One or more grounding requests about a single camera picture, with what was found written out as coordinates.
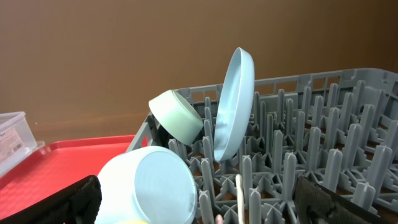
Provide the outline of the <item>light blue plate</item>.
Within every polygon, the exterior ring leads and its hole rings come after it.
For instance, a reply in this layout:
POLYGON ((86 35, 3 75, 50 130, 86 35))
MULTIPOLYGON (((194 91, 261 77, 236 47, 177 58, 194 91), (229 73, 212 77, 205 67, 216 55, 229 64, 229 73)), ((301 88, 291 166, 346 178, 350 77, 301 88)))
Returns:
POLYGON ((214 135, 214 160, 231 159, 248 126, 254 98, 254 61, 238 47, 231 57, 221 90, 214 135))

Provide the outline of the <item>light blue small bowl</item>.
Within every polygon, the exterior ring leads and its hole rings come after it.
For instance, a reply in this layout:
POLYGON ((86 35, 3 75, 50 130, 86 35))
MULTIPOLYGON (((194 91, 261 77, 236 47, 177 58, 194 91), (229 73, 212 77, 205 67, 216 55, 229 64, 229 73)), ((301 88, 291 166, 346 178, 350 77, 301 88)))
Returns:
POLYGON ((102 201, 96 223, 184 224, 195 218, 196 183, 170 149, 147 146, 120 154, 103 166, 98 179, 102 201))

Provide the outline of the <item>white plastic spoon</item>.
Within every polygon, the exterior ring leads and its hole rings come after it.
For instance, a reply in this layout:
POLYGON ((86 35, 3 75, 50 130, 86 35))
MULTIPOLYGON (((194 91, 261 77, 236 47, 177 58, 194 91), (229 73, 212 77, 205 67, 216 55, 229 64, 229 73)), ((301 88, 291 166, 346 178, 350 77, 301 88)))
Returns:
POLYGON ((244 217, 244 192, 243 192, 243 178, 240 174, 235 177, 236 181, 236 197, 238 207, 238 223, 245 224, 244 217))

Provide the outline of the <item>green bowl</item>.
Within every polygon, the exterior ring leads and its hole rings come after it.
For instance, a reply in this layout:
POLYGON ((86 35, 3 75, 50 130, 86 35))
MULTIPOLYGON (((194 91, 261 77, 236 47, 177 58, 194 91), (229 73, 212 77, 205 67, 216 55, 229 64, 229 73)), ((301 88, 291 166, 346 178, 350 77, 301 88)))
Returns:
POLYGON ((203 128, 203 121, 193 106, 175 90, 167 90, 149 101, 156 120, 176 140, 191 145, 203 128))

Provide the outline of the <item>yellow cup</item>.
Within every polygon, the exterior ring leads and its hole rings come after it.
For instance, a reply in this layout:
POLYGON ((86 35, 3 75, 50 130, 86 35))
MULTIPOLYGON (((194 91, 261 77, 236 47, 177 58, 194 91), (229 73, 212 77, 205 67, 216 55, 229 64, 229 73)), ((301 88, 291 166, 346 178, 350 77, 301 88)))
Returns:
POLYGON ((116 224, 148 224, 148 223, 143 220, 123 220, 117 222, 116 224))

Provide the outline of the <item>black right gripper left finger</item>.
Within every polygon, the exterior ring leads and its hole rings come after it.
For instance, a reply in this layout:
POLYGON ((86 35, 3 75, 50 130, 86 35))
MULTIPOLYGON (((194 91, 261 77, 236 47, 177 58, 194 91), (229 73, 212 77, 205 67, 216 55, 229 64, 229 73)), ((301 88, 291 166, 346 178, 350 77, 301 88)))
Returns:
POLYGON ((89 223, 102 201, 100 182, 89 175, 53 195, 1 220, 1 224, 89 223))

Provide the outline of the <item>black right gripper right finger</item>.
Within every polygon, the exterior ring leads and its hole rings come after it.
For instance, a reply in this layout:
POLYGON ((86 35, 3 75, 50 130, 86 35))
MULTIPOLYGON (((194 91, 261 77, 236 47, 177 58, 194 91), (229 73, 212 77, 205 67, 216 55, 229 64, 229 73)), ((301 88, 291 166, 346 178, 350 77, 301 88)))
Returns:
POLYGON ((294 204, 300 223, 383 224, 387 221, 350 202, 327 188, 298 177, 294 204))

